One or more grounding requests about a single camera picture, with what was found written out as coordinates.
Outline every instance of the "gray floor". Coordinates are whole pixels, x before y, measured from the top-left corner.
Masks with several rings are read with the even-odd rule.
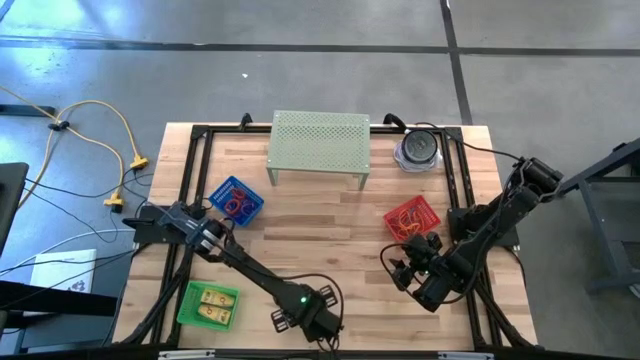
[[[640,48],[640,4],[634,0],[450,0],[450,5],[460,46]],[[0,40],[446,46],[443,29],[437,0],[16,0],[0,22]],[[489,126],[497,149],[536,156],[570,176],[640,134],[637,57],[462,56],[461,62],[473,122]],[[439,54],[0,48],[0,84],[57,108],[83,99],[110,102],[128,117],[141,151],[152,160],[166,122],[238,121],[244,112],[265,122],[273,110],[290,109],[367,113],[378,122],[394,112],[408,121],[460,124],[452,79],[449,56]],[[14,100],[0,94],[0,102]],[[28,162],[34,177],[44,153],[45,122],[2,122],[0,162]],[[107,110],[79,109],[71,122],[118,148],[125,162],[131,159],[126,133]],[[498,161],[506,176],[510,162]],[[43,183],[96,193],[117,182],[116,171],[110,153],[63,134]],[[37,193],[97,229],[112,228],[102,199]],[[131,214],[137,199],[127,200]],[[0,268],[86,231],[41,200],[29,199],[16,216]],[[589,296],[583,290],[604,268],[579,197],[539,207],[518,232],[540,344],[640,357],[640,300],[628,291]],[[98,256],[107,256],[130,244],[131,235],[120,234],[115,245],[86,237],[63,249],[97,247]],[[126,263],[98,270],[94,289],[116,295]],[[29,276],[24,269],[5,278]],[[70,322],[53,323],[28,331],[25,341],[101,339],[109,322],[84,321],[94,321],[92,333],[77,333]],[[45,336],[50,329],[56,336]],[[3,338],[5,351],[11,340]]]

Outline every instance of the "small yellow package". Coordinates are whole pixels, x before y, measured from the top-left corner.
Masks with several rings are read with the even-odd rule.
[[[223,294],[211,289],[204,289],[200,302],[222,307],[233,307],[235,299],[227,294]]]
[[[198,314],[222,325],[228,325],[231,319],[231,311],[207,304],[198,307]]]

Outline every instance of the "cable clip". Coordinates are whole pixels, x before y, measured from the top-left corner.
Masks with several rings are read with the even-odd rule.
[[[57,124],[51,123],[51,124],[47,125],[47,127],[49,129],[53,130],[53,131],[60,131],[60,130],[64,130],[64,129],[68,128],[69,127],[69,122],[65,120],[65,121],[61,121],[61,122],[59,122]]]

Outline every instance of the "electrical plug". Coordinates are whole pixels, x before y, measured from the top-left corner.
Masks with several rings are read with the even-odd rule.
[[[111,206],[111,212],[121,213],[122,208],[124,207],[124,199],[120,197],[120,194],[114,192],[111,194],[111,197],[108,199],[104,199],[104,206]]]
[[[143,158],[140,155],[136,155],[133,157],[133,162],[129,166],[132,169],[141,170],[144,169],[147,165],[149,165],[149,159]]]

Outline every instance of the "blue basket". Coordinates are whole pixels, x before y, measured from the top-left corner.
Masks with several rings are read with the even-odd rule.
[[[225,210],[227,203],[234,199],[231,189],[240,189],[244,191],[246,197],[241,201],[241,208],[234,214],[229,214]],[[260,209],[264,205],[264,200],[258,194],[253,192],[248,186],[243,184],[235,176],[229,176],[222,185],[216,191],[209,196],[209,201],[216,209],[220,210],[223,214],[232,218],[236,224],[240,226],[247,226],[258,215]]]

